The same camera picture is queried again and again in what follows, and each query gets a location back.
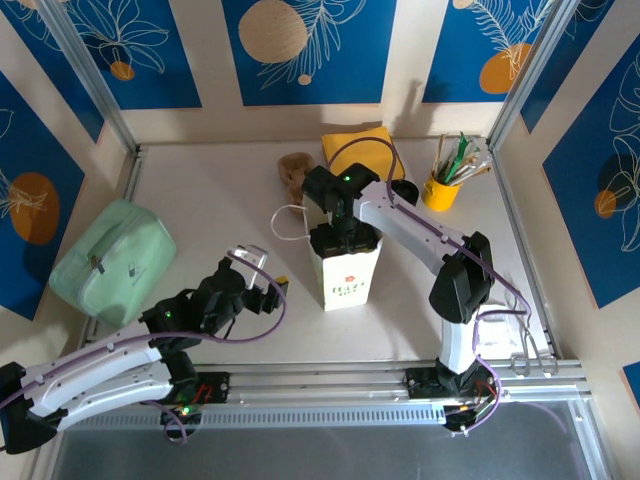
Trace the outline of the white paper bag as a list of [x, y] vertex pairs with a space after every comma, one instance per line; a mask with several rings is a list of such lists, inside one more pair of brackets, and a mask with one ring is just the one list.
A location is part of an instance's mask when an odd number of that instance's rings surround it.
[[[285, 237], [275, 229], [276, 217], [281, 211], [293, 209], [303, 219], [305, 234], [298, 237]], [[270, 227], [281, 241], [302, 241], [309, 246], [311, 263], [316, 274], [321, 304], [325, 311], [334, 311], [364, 305], [368, 301], [371, 282], [383, 245], [382, 236], [373, 227], [366, 226], [365, 246], [353, 252], [338, 247], [337, 237], [329, 223], [308, 224], [308, 208], [288, 204], [278, 208], [272, 215]]]

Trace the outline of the brown pulp cup carrier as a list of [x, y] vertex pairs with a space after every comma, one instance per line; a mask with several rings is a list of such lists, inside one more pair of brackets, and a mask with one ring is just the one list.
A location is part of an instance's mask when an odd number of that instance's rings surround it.
[[314, 167], [315, 161], [307, 152], [294, 152], [284, 155], [278, 160], [279, 178], [292, 203], [299, 204], [302, 201], [302, 184], [306, 174]]

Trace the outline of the yellow napkin stack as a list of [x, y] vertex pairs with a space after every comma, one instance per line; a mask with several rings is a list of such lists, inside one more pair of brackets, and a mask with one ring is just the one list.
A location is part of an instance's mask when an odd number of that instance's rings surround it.
[[393, 154], [386, 143], [393, 144], [393, 140], [384, 126], [357, 133], [322, 136], [328, 169], [336, 176], [352, 164], [360, 163], [381, 180], [386, 180], [393, 162]]

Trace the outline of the yellow holder mug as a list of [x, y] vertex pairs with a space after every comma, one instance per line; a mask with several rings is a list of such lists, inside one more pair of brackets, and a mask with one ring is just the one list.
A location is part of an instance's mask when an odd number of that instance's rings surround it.
[[441, 184], [431, 175], [424, 183], [423, 203], [435, 212], [447, 211], [454, 204], [461, 187], [462, 184], [453, 186]]

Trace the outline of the mint green zip pouch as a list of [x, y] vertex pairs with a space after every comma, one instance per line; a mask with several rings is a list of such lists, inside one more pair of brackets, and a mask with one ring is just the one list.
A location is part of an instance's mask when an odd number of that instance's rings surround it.
[[118, 199], [54, 267], [49, 286], [77, 310], [121, 329], [137, 317], [176, 251], [152, 211]]

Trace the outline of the small circuit board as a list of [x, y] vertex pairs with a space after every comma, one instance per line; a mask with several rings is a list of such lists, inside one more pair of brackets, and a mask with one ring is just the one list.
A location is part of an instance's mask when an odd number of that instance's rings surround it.
[[171, 409], [171, 414], [161, 414], [163, 434], [172, 445], [185, 445], [201, 425], [201, 420], [202, 412], [196, 406], [177, 406]]
[[444, 427], [452, 434], [463, 433], [478, 425], [492, 408], [491, 403], [478, 405], [444, 406]]

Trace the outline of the grey metal panel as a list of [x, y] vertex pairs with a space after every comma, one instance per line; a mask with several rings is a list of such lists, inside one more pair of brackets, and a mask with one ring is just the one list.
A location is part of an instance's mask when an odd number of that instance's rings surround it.
[[52, 480], [608, 480], [564, 402], [506, 403], [469, 435], [436, 425], [64, 434]]

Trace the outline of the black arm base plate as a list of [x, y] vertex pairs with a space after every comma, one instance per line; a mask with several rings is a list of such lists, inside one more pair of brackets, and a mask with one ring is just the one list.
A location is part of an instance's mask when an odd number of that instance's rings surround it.
[[403, 386], [412, 400], [459, 399], [477, 396], [478, 385], [488, 383], [492, 377], [489, 370], [480, 365], [463, 374], [436, 367], [408, 368], [404, 372]]
[[224, 404], [229, 394], [230, 374], [228, 372], [205, 372], [181, 377], [173, 375], [169, 378], [169, 392], [155, 399], [144, 398], [135, 401], [156, 402], [161, 405], [199, 406], [207, 404]]

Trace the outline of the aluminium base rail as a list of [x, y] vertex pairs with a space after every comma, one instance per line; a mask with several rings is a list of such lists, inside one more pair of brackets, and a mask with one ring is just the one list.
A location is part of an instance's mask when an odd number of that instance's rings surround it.
[[[414, 386], [405, 378], [410, 368], [430, 367], [430, 361], [367, 361], [320, 363], [197, 364], [198, 372], [230, 374], [227, 404], [253, 406], [342, 406], [434, 403], [464, 405], [478, 395], [412, 398]], [[533, 366], [530, 374], [514, 373], [507, 361], [492, 368], [501, 379], [503, 401], [561, 401], [592, 398], [591, 387], [578, 361], [560, 361], [547, 375]]]

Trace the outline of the aluminium frame post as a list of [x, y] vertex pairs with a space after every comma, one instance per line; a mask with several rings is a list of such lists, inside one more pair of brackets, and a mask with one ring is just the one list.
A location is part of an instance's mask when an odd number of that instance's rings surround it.
[[47, 29], [100, 114], [111, 126], [126, 150], [131, 154], [137, 153], [139, 144], [126, 125], [118, 103], [64, 6], [58, 0], [34, 0], [34, 2]]
[[552, 3], [551, 11], [541, 26], [522, 69], [507, 94], [496, 121], [486, 135], [487, 148], [492, 154], [509, 133], [511, 124], [519, 115], [522, 105], [553, 53], [578, 1], [554, 0]]

